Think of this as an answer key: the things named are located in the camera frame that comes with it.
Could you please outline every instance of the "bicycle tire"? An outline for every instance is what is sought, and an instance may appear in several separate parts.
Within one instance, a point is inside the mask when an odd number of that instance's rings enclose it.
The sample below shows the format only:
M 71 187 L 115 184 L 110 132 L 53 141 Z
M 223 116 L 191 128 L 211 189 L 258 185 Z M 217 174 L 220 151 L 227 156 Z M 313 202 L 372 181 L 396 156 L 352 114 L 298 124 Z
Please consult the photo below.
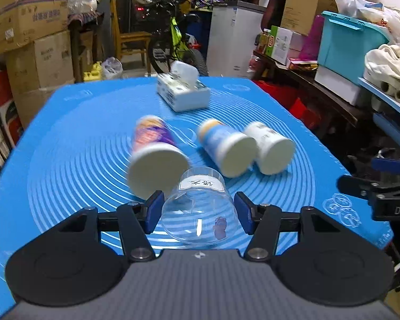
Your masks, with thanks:
M 208 77 L 209 72 L 207 71 L 206 61 L 204 61 L 203 55 L 197 49 L 187 50 L 183 56 L 182 61 L 189 65 L 194 66 L 199 71 L 199 75 Z
M 150 59 L 150 63 L 152 65 L 152 67 L 154 68 L 154 70 L 157 73 L 165 73 L 165 71 L 163 71 L 163 69 L 157 63 L 156 57 L 154 56 L 154 49 L 162 49 L 163 50 L 166 48 L 171 49 L 170 43 L 163 36 L 155 36 L 155 37 L 151 38 L 150 43 L 148 45 L 148 49 L 147 49 L 147 55 Z M 169 72 L 170 71 L 169 60 L 167 60 L 167 66 L 169 67 L 167 72 Z

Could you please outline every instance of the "cup label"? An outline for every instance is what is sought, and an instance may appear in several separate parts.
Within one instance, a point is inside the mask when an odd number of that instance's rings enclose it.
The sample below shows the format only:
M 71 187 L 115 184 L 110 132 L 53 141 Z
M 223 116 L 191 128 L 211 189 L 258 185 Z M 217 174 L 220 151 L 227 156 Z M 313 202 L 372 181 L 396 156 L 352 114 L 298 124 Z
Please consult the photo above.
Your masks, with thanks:
M 158 117 L 147 117 L 136 126 L 132 152 L 137 152 L 150 143 L 163 142 L 176 147 L 166 123 Z
M 219 145 L 222 143 L 222 141 L 236 132 L 238 131 L 230 126 L 218 124 L 209 128 L 209 130 L 205 133 L 203 138 L 203 147 L 215 163 L 218 159 L 216 153 Z
M 179 183 L 179 190 L 186 190 L 189 188 L 208 188 L 225 192 L 224 185 L 217 178 L 202 174 L 190 176 Z

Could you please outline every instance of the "tissue box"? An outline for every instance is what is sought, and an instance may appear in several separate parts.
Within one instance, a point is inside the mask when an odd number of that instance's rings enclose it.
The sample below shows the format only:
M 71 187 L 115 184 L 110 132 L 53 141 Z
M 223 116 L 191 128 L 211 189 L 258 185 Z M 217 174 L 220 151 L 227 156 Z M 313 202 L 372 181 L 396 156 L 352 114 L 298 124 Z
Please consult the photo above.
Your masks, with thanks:
M 158 94 L 175 112 L 209 107 L 210 88 L 201 82 L 189 88 L 174 73 L 159 74 L 157 80 Z

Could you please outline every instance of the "circular mat pattern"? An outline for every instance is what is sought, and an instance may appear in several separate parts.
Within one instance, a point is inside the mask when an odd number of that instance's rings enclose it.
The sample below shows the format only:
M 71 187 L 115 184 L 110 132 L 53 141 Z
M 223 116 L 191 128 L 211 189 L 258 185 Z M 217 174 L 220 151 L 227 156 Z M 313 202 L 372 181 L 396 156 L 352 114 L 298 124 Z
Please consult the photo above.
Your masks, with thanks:
M 235 93 L 241 88 L 228 90 Z M 101 124 L 95 123 L 92 107 L 98 107 L 98 102 L 94 101 L 101 100 L 102 96 L 82 102 L 51 127 L 39 141 L 31 159 L 28 194 L 39 230 L 46 231 L 86 206 L 114 211 L 121 204 L 140 202 L 126 185 L 125 176 L 135 121 L 146 114 L 161 116 L 166 121 L 178 147 L 189 156 L 192 166 L 214 167 L 196 136 L 197 127 L 205 119 L 216 118 L 240 131 L 251 122 L 263 122 L 296 143 L 295 157 L 286 171 L 275 176 L 262 175 L 254 166 L 241 177 L 225 179 L 230 194 L 233 196 L 237 191 L 243 191 L 254 203 L 271 203 L 284 211 L 299 211 L 302 206 L 313 206 L 314 172 L 300 141 L 281 120 L 233 93 L 212 89 L 209 110 L 176 114 L 154 92 L 134 101 L 124 89 L 116 90 L 105 94 L 108 95 L 108 106 L 113 109 L 104 108 L 97 114 L 101 116 Z M 83 119 L 92 121 L 88 131 L 83 130 L 83 137 L 78 139 L 75 133 L 79 126 L 77 122 Z M 67 133 L 68 126 L 75 130 Z M 160 222 L 148 239 L 156 252 L 163 248 L 183 247 L 163 230 Z M 208 248 L 238 248 L 243 253 L 250 239 L 239 225 L 233 236 Z M 103 233 L 102 240 L 122 253 L 118 233 Z M 294 233 L 282 234 L 278 253 L 296 241 Z

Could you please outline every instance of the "carbon fiber surface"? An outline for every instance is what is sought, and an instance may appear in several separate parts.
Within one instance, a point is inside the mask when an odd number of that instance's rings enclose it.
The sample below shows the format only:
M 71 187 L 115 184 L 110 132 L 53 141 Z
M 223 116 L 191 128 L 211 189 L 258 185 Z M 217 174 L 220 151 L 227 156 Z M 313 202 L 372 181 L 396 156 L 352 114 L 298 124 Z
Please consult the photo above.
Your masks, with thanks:
M 103 296 L 68 308 L 20 303 L 2 320 L 396 320 L 381 302 L 332 308 L 286 289 L 271 268 L 236 250 L 165 250 L 135 263 Z

